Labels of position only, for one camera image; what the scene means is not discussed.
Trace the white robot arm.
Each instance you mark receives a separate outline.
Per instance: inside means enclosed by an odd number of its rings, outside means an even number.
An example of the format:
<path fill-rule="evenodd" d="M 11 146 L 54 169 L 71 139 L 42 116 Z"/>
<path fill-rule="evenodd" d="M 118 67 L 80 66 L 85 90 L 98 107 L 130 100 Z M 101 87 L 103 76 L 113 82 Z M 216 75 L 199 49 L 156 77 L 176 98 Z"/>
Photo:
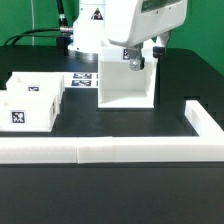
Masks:
<path fill-rule="evenodd" d="M 127 49 L 130 68 L 144 68 L 143 43 L 157 38 L 166 48 L 171 31 L 186 18 L 188 0 L 79 0 L 79 16 L 73 23 L 68 49 L 76 57 L 99 58 L 102 42 Z"/>

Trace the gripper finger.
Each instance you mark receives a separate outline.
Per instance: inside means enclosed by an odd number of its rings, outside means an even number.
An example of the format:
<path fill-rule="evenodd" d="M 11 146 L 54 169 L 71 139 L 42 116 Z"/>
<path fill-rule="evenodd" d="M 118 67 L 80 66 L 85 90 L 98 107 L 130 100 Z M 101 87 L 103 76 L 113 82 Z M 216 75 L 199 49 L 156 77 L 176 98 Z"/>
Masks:
<path fill-rule="evenodd" d="M 154 58 L 162 58 L 165 56 L 170 36 L 170 32 L 165 32 L 157 36 L 155 46 L 153 47 Z"/>
<path fill-rule="evenodd" d="M 134 71 L 144 69 L 145 58 L 142 56 L 141 47 L 137 46 L 128 50 L 130 57 L 130 68 Z"/>

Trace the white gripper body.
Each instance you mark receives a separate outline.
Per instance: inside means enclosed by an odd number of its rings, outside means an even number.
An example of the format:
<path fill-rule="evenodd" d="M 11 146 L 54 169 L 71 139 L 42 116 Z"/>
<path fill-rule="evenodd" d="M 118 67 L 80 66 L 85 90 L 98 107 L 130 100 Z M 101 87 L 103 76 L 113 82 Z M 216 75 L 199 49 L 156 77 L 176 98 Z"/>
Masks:
<path fill-rule="evenodd" d="M 105 35 L 113 45 L 132 47 L 181 26 L 188 0 L 106 0 Z"/>

